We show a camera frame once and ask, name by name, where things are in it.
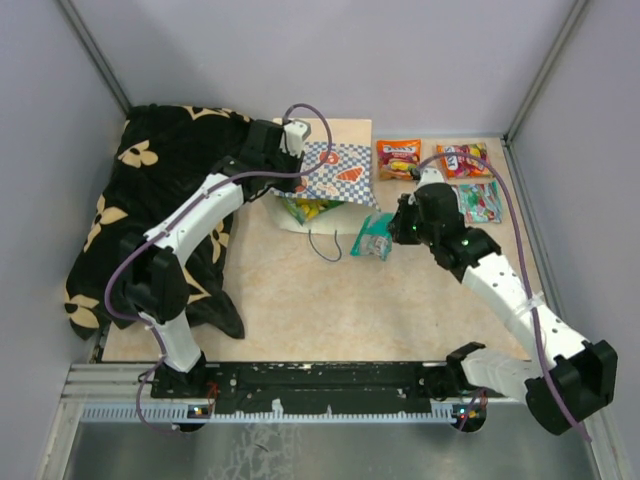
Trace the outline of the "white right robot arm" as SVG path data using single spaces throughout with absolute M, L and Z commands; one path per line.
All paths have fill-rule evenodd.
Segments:
M 454 393 L 488 388 L 510 397 L 554 435 L 612 403 L 615 349 L 605 340 L 589 341 L 528 293 L 524 273 L 514 270 L 497 242 L 466 225 L 450 185 L 421 184 L 401 195 L 389 231 L 400 245 L 427 246 L 436 263 L 482 298 L 531 357 L 519 360 L 470 342 L 446 359 Z

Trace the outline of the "teal Fox's candy packet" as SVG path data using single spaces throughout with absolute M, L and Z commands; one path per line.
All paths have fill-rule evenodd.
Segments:
M 496 181 L 454 186 L 459 211 L 467 223 L 501 223 L 502 204 Z

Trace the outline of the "green snack packet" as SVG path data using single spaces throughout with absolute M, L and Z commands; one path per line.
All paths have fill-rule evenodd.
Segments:
M 326 199 L 284 198 L 283 205 L 300 225 L 304 225 L 317 216 L 341 206 L 342 202 Z

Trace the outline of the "blue checkered paper bag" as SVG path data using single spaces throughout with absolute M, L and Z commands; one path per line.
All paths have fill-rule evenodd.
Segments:
M 311 125 L 311 134 L 304 145 L 303 168 L 315 171 L 302 178 L 295 193 L 268 194 L 267 212 L 277 227 L 299 233 L 307 240 L 316 240 L 321 235 L 332 240 L 357 235 L 365 219 L 380 210 L 373 189 L 373 122 L 330 119 L 332 140 L 328 141 L 320 120 L 304 121 Z M 284 198 L 336 200 L 342 205 L 300 225 L 284 207 Z

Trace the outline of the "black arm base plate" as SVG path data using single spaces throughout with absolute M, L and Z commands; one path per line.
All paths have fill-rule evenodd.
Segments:
M 444 362 L 208 362 L 188 374 L 160 367 L 154 399 L 203 399 L 214 412 L 265 411 L 278 399 L 288 413 L 425 413 L 470 384 Z

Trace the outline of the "orange Fox's candy packet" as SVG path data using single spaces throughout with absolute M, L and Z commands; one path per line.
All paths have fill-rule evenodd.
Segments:
M 485 142 L 468 144 L 438 144 L 437 153 L 446 153 L 439 162 L 448 179 L 491 178 L 493 174 L 485 166 L 489 164 Z

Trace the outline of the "orange striped snack packet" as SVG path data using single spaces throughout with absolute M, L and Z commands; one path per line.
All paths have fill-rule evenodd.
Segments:
M 411 171 L 420 163 L 421 140 L 378 140 L 378 176 L 380 180 L 411 180 Z

